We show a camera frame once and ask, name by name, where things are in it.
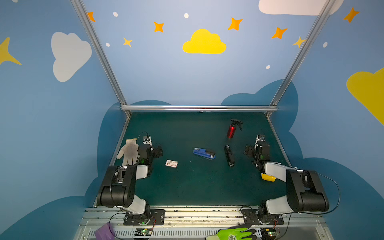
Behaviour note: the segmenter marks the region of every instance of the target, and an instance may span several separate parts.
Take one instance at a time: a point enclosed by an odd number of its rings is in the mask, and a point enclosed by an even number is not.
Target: yellow object
[[[299,40],[298,40],[295,44],[292,44],[292,46],[294,46],[294,45],[298,45],[299,48],[300,48],[300,47],[301,47],[301,44],[302,44],[304,41],[305,41],[305,39],[303,40],[303,39],[301,39],[301,36],[299,36]]]
[[[88,13],[89,20],[95,22],[95,19],[93,18],[93,12]]]
[[[163,25],[164,23],[157,23],[157,22],[154,22],[155,23],[155,31],[160,31],[163,33]]]
[[[276,29],[276,33],[275,33],[275,35],[272,37],[272,38],[282,38],[282,36],[283,36],[283,33],[287,30],[288,28],[286,28],[286,29],[280,29],[280,28],[277,28]]]
[[[269,176],[269,175],[264,174],[264,173],[262,173],[262,179],[264,179],[266,181],[271,181],[271,182],[274,182],[276,180],[275,177]]]
[[[129,45],[131,48],[132,48],[132,46],[131,46],[131,42],[132,42],[132,40],[126,40],[125,38],[124,38],[124,40],[125,40],[125,43],[123,44],[123,45]]]
[[[220,36],[206,29],[197,30],[193,33],[191,40],[183,45],[183,51],[186,53],[219,54],[226,49],[227,46],[221,42]]]
[[[21,65],[21,63],[17,61],[16,58],[12,57],[12,55],[9,54],[8,46],[9,46],[9,37],[6,38],[2,44],[0,44],[0,65],[5,61],[10,61],[10,62]]]
[[[243,20],[242,19],[236,20],[236,19],[232,18],[232,23],[229,26],[228,30],[235,29],[238,31],[239,30],[239,24],[241,23],[241,21],[243,21]]]
[[[347,88],[384,125],[384,68],[376,73],[353,74]]]
[[[359,14],[358,11],[355,11],[353,8],[351,9],[351,11],[349,12],[349,14],[344,18],[344,20],[348,20],[349,23],[352,22],[352,19],[357,15]]]

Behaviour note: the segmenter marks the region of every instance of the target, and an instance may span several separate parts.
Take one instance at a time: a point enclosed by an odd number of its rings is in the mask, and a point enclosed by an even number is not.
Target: card
[[[166,162],[166,166],[176,168],[176,167],[177,167],[177,163],[178,163],[178,162],[176,162],[176,161],[167,160],[167,162]]]

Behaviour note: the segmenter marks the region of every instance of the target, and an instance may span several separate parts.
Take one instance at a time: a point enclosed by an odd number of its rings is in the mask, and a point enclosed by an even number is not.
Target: black mounting plate
[[[258,212],[257,209],[242,209],[241,213],[243,214],[244,223],[250,223],[252,225],[261,225],[261,222],[257,217],[257,212]],[[283,225],[284,220],[280,216],[281,215],[273,215],[273,214],[264,216],[264,221],[265,220],[269,221],[268,225],[270,224],[274,225],[275,224],[274,220],[276,219],[279,225]]]
[[[153,226],[153,221],[156,219],[155,226],[164,225],[164,209],[151,209],[149,212],[149,221],[144,219],[141,215],[133,215],[130,213],[125,214],[124,225],[128,226]]]

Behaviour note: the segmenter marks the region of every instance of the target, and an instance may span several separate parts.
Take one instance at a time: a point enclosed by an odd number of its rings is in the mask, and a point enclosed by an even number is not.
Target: glove cuff
[[[205,238],[206,240],[220,240],[217,235],[210,235]]]

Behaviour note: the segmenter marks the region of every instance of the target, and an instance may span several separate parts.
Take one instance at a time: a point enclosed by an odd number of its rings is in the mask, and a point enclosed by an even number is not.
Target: green glove
[[[216,235],[207,236],[206,240],[256,240],[254,235],[256,230],[249,229],[252,225],[245,223],[243,225],[230,227],[220,230]]]

